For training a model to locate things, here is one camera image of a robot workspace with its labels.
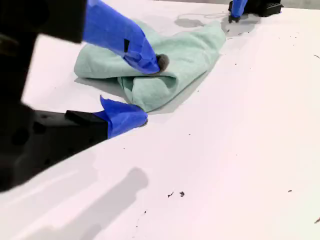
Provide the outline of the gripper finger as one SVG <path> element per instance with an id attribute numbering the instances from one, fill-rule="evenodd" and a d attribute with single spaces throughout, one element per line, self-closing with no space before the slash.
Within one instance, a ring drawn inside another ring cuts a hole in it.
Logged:
<path id="1" fill-rule="evenodd" d="M 29 142 L 31 175 L 148 122 L 147 113 L 137 105 L 103 97 L 100 103 L 99 112 L 35 111 Z"/>
<path id="2" fill-rule="evenodd" d="M 250 11 L 259 17 L 269 17 L 279 14 L 283 8 L 280 0 L 251 0 Z"/>
<path id="3" fill-rule="evenodd" d="M 133 20 L 101 0 L 87 1 L 83 40 L 112 51 L 142 74 L 161 73 L 170 62 L 167 55 L 155 53 Z"/>
<path id="4" fill-rule="evenodd" d="M 231 1 L 231 16 L 239 18 L 243 15 L 248 0 L 232 0 Z"/>

